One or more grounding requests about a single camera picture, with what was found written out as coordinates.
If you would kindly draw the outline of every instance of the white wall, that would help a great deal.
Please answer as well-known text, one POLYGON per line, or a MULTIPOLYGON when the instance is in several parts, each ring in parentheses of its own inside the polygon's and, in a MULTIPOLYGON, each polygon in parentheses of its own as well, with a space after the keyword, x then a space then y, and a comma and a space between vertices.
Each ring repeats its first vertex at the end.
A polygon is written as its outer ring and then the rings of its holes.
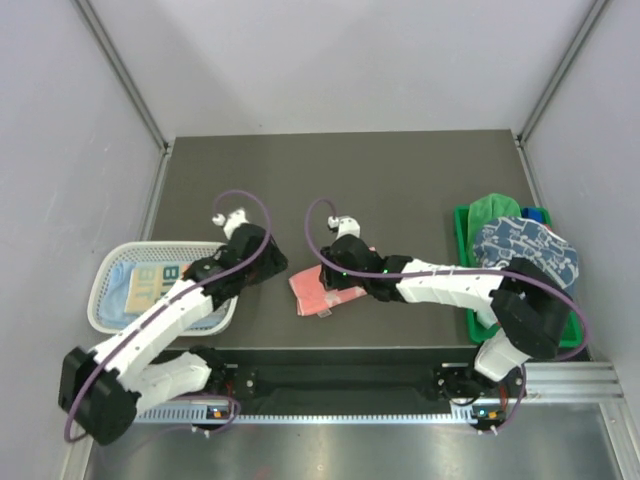
POLYGON ((58 479, 64 354, 103 256, 134 239, 159 161, 70 1, 0 14, 0 476, 58 479))
POLYGON ((579 300, 640 425, 640 2, 611 2, 529 142, 542 197, 582 254, 579 300))
POLYGON ((92 0, 167 137, 520 130, 591 0, 92 0))

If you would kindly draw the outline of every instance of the folded pink cloth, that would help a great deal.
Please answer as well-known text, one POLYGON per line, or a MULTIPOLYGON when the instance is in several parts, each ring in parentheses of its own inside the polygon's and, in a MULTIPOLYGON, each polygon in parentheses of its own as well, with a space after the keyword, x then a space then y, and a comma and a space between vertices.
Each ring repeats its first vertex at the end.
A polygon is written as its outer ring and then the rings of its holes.
POLYGON ((346 290, 326 291, 320 282, 322 267, 315 267, 296 273, 289 279, 289 285, 298 299, 298 315, 319 315, 325 317, 331 314, 330 308, 341 303, 363 297, 367 292, 360 287, 346 290))

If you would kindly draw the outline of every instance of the clothing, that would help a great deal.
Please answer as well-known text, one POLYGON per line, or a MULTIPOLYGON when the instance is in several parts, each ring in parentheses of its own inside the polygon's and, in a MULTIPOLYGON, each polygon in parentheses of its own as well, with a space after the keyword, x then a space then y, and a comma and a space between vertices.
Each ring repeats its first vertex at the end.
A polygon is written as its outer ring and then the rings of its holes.
MULTIPOLYGON (((111 269, 107 282, 107 291, 100 300, 98 306, 98 320, 107 328, 122 330, 139 315, 125 313, 125 305, 129 295, 129 284, 133 270, 142 265, 136 262, 117 263, 111 269)), ((229 308, 229 302, 225 302, 218 310, 198 320, 191 328, 213 328, 224 319, 229 308)))
POLYGON ((297 312, 300 316, 331 314, 330 308, 341 303, 363 297, 367 292, 360 287, 346 290, 326 291, 320 282, 322 267, 315 267, 296 273, 289 279, 289 285, 297 298, 297 312))
POLYGON ((487 222, 498 218, 520 216, 520 205, 513 198, 500 193, 492 193, 476 200, 469 205, 469 216, 467 217, 467 256, 471 266, 476 266, 476 257, 473 255, 475 238, 482 227, 487 222))
MULTIPOLYGON (((566 240, 535 220, 500 217, 491 220, 477 233, 473 252, 482 268, 506 267, 512 258, 533 262, 554 282, 573 295, 578 278, 578 252, 566 240)), ((478 320, 487 327, 492 320, 478 320)))

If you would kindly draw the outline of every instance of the green basket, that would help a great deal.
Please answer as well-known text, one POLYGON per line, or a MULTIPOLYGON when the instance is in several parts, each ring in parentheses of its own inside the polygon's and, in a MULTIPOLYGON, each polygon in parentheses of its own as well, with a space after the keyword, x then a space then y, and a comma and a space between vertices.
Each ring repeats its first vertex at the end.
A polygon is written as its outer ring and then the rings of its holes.
MULTIPOLYGON (((544 222, 551 226, 551 216, 549 212, 544 208, 536 208, 542 213, 544 222)), ((463 267, 473 267, 467 256, 467 225, 469 217, 469 206, 462 205, 456 207, 454 210, 454 220, 456 224, 456 238, 458 240, 458 256, 460 257, 460 265, 463 267)), ((467 325, 469 326, 469 338, 473 343, 482 343, 485 340, 493 337, 498 329, 498 325, 493 325, 491 328, 484 328, 478 319, 476 318, 476 312, 473 310, 467 310, 467 325)), ((580 322, 575 312, 571 312, 569 316, 569 322, 564 329, 562 339, 560 340, 560 347, 572 348, 577 347, 582 343, 583 333, 580 328, 580 322)))

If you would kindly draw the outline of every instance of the gray floor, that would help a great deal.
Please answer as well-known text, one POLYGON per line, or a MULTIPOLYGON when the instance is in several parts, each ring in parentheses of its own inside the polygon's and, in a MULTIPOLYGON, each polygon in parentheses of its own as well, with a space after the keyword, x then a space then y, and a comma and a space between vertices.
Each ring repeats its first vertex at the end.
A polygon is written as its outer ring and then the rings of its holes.
POLYGON ((85 480, 621 478, 598 406, 525 405, 497 437, 466 425, 239 425, 209 440, 171 432, 131 456, 165 427, 136 425, 94 448, 85 480))
MULTIPOLYGON (((446 264, 457 262, 456 205, 491 192, 532 204, 508 131, 179 138, 169 165, 153 240, 224 240, 211 223, 211 202, 224 190, 241 188, 270 208, 275 238, 289 258, 285 274, 242 293, 224 333, 198 338, 227 348, 468 344, 463 312, 440 305, 363 298, 324 319, 298 317, 286 280, 318 263, 305 244, 304 213, 315 198, 330 197, 341 214, 360 222, 362 238, 382 255, 446 264)), ((245 206, 262 222, 242 198, 226 206, 245 206)), ((328 214, 315 216, 319 245, 332 239, 328 214)))

